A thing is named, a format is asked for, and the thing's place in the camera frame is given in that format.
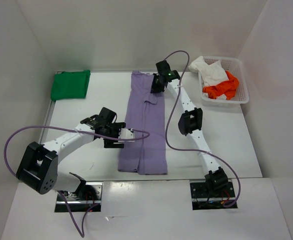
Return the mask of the green t-shirt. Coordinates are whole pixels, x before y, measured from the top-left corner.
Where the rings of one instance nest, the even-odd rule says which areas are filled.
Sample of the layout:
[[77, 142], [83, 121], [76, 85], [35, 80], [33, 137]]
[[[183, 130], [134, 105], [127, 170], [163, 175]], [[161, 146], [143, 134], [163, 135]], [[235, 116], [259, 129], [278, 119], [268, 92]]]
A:
[[90, 82], [91, 71], [61, 72], [54, 75], [50, 99], [85, 99]]

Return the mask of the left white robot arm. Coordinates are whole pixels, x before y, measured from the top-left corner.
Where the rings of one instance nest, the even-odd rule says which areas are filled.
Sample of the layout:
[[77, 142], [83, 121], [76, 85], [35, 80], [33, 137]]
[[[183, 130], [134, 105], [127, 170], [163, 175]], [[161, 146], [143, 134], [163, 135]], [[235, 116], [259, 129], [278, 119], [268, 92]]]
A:
[[103, 107], [99, 114], [80, 121], [70, 132], [45, 143], [30, 143], [22, 157], [16, 177], [41, 195], [50, 190], [68, 192], [75, 200], [80, 200], [88, 190], [86, 180], [75, 173], [59, 173], [58, 165], [68, 155], [105, 136], [106, 149], [122, 149], [119, 142], [125, 122], [116, 122], [117, 114]]

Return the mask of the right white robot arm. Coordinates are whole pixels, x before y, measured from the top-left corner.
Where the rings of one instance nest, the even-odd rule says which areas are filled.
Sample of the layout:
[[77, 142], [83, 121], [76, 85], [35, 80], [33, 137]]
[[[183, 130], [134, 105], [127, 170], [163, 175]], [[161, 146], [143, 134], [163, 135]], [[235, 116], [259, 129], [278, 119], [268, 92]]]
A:
[[175, 97], [175, 105], [181, 105], [183, 113], [177, 124], [179, 132], [193, 144], [194, 151], [198, 152], [205, 174], [205, 190], [208, 195], [216, 197], [226, 188], [229, 179], [205, 140], [202, 131], [203, 111], [191, 101], [180, 83], [179, 73], [172, 70], [166, 60], [157, 62], [156, 69], [150, 92], [157, 94], [168, 89]]

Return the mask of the purple t-shirt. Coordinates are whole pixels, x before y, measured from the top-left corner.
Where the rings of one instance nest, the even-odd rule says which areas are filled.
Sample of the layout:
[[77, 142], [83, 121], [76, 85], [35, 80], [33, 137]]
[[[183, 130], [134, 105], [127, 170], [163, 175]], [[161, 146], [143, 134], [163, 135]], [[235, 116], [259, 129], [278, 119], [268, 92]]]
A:
[[166, 175], [165, 98], [151, 93], [154, 76], [134, 71], [124, 122], [126, 127], [150, 133], [149, 137], [125, 142], [118, 157], [120, 172], [140, 175]]

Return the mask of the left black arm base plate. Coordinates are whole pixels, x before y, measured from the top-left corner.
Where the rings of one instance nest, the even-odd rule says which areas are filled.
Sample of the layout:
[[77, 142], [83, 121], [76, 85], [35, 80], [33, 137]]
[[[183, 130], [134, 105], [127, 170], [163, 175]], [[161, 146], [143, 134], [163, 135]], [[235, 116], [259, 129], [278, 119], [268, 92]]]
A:
[[86, 186], [81, 190], [80, 194], [63, 191], [63, 195], [69, 204], [72, 212], [84, 213], [93, 205], [96, 205], [90, 212], [101, 211], [102, 201], [102, 182], [87, 182]]

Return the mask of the white t-shirt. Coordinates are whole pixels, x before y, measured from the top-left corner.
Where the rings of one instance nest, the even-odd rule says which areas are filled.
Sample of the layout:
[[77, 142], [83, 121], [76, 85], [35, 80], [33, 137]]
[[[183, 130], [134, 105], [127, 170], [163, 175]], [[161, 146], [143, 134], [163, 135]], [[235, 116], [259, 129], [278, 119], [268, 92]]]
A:
[[218, 100], [227, 99], [227, 96], [224, 93], [216, 95], [209, 90], [209, 87], [216, 86], [229, 80], [227, 73], [222, 68], [220, 60], [217, 60], [212, 64], [207, 64], [204, 57], [200, 56], [194, 60], [188, 68], [191, 72], [200, 74], [200, 81], [203, 83], [202, 92], [206, 98]]

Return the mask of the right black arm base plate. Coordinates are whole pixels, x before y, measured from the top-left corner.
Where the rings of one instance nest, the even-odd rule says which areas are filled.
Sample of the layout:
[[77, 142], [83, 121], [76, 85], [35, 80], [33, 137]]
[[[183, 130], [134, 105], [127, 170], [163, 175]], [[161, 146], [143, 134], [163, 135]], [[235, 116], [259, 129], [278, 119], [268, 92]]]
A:
[[192, 209], [219, 210], [226, 209], [224, 204], [231, 204], [236, 198], [233, 183], [229, 181], [226, 187], [217, 192], [209, 192], [204, 181], [191, 181], [189, 183]]

